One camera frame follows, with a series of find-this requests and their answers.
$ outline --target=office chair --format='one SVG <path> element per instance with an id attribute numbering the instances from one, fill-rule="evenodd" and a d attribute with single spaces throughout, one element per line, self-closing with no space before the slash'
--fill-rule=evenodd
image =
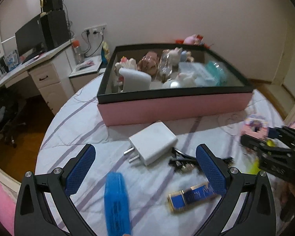
<path id="1" fill-rule="evenodd" d="M 0 133 L 3 141 L 16 148 L 13 133 L 19 126 L 26 125 L 25 122 L 19 123 L 19 117 L 25 100 L 17 100 L 16 95 L 7 89 L 0 90 Z"/>

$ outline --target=black speaker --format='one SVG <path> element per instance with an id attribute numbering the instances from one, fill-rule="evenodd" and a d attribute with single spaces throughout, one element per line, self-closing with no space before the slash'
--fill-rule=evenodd
<path id="1" fill-rule="evenodd" d="M 44 12 L 58 11 L 62 10 L 63 8 L 62 0 L 43 0 Z"/>
<path id="2" fill-rule="evenodd" d="M 65 11 L 51 11 L 41 17 L 47 49 L 50 51 L 70 40 Z"/>

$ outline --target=cable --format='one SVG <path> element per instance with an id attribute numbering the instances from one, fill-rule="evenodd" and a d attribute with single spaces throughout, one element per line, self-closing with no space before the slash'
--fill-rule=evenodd
<path id="1" fill-rule="evenodd" d="M 84 30 L 82 33 L 81 33 L 81 36 L 82 36 L 82 39 L 84 40 L 84 42 L 86 42 L 87 44 L 87 49 L 82 51 L 82 53 L 85 55 L 87 52 L 90 51 L 90 49 L 92 48 L 91 44 L 90 44 L 90 39 L 89 39 L 89 35 L 87 34 L 87 40 L 84 39 L 84 36 L 83 36 L 83 33 L 87 33 L 87 30 Z"/>
<path id="2" fill-rule="evenodd" d="M 101 43 L 99 44 L 99 46 L 97 47 L 97 49 L 92 53 L 92 54 L 90 54 L 89 56 L 85 56 L 85 57 L 90 57 L 90 56 L 92 56 L 98 49 L 99 49 L 99 47 L 101 46 L 101 44 L 103 43 L 103 41 L 104 41 L 104 33 L 102 34 L 102 36 L 101 36 Z"/>
<path id="3" fill-rule="evenodd" d="M 69 20 L 69 15 L 68 15 L 68 9 L 67 9 L 67 6 L 65 5 L 64 3 L 64 0 L 62 0 L 62 3 L 66 9 L 65 11 L 65 15 L 66 15 L 66 21 L 67 21 L 67 27 L 68 27 L 68 30 L 69 30 L 69 33 L 70 33 L 70 42 L 71 42 L 71 39 L 74 37 L 74 32 L 71 30 L 71 26 L 72 26 L 72 21 Z"/>

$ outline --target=electrical socket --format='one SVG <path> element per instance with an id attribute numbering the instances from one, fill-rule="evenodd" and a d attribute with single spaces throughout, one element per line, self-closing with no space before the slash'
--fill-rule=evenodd
<path id="1" fill-rule="evenodd" d="M 107 28 L 107 24 L 102 24 L 102 25 L 97 25 L 90 28 L 85 28 L 85 31 L 89 30 L 91 34 L 93 34 L 95 31 L 101 33 L 103 32 L 104 29 L 106 30 L 106 28 Z"/>

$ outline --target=white bedsheet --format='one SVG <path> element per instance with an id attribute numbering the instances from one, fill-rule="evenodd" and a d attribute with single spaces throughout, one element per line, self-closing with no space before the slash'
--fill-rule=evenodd
<path id="1" fill-rule="evenodd" d="M 129 164 L 131 156 L 123 156 L 130 145 L 128 137 L 148 124 L 106 127 L 97 109 L 97 91 L 101 76 L 78 91 L 57 113 L 44 137 L 35 174 L 51 172 L 63 167 L 75 157 L 87 143 L 94 145 L 96 159 L 78 192 L 71 196 L 77 209 L 98 236 L 107 235 L 104 214 L 105 176 L 109 171 L 121 172 L 125 178 L 130 202 L 130 218 L 133 236 L 190 235 L 192 236 L 219 201 L 215 198 L 184 213 L 172 214 L 167 204 L 169 193 L 186 189 L 207 181 L 203 174 L 193 170 L 189 174 L 174 173 L 168 165 L 170 154 L 160 158 L 149 167 Z M 176 148 L 195 156 L 196 147 L 205 143 L 217 157 L 232 156 L 234 166 L 241 172 L 249 170 L 254 157 L 247 155 L 240 146 L 240 130 L 248 114 L 260 113 L 268 119 L 270 127 L 280 127 L 283 121 L 273 106 L 258 91 L 245 111 L 166 121 L 168 128 L 177 135 Z M 279 219 L 279 179 L 269 175 Z M 235 222 L 245 194 L 241 195 L 225 229 Z M 60 228 L 65 228 L 50 195 L 48 203 Z"/>

